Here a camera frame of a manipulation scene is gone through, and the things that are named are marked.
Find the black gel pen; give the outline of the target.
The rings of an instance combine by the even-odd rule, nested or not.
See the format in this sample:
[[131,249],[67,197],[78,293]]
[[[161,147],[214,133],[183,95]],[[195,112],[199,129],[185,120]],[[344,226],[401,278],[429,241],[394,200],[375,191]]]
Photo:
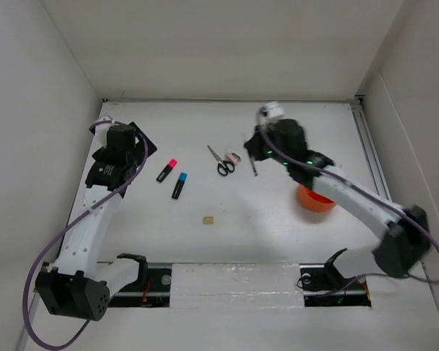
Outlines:
[[258,176],[258,172],[257,172],[256,166],[255,166],[255,159],[254,159],[253,156],[249,156],[249,162],[250,162],[250,164],[251,164],[251,168],[252,168],[252,171],[253,171],[253,175],[254,175],[255,177],[257,177],[257,176]]

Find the small yellow eraser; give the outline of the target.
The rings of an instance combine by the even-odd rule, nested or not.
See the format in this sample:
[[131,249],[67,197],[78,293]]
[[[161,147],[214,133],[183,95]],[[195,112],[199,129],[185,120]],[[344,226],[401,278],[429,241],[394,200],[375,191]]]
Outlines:
[[214,217],[213,216],[205,216],[205,217],[203,217],[203,223],[204,224],[213,224],[214,223]]

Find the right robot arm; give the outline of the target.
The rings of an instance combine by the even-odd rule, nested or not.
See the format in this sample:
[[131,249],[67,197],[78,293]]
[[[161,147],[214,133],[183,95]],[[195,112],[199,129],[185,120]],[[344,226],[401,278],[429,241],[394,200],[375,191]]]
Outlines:
[[363,276],[410,278],[411,268],[433,247],[426,212],[405,208],[346,179],[326,155],[307,146],[304,128],[289,118],[258,116],[252,137],[244,143],[256,162],[273,159],[299,185],[330,199],[356,217],[378,239],[375,246],[340,249],[318,274],[326,294],[344,290]]

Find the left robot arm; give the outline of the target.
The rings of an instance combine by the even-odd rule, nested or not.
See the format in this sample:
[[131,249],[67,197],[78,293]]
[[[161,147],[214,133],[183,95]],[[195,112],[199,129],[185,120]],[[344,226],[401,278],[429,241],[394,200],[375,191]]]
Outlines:
[[142,255],[122,253],[103,268],[97,261],[127,187],[157,148],[133,122],[100,121],[91,132],[102,145],[92,155],[85,180],[84,218],[70,229],[56,261],[38,273],[35,287],[50,314],[98,321],[116,293],[127,286],[140,290],[148,283]]

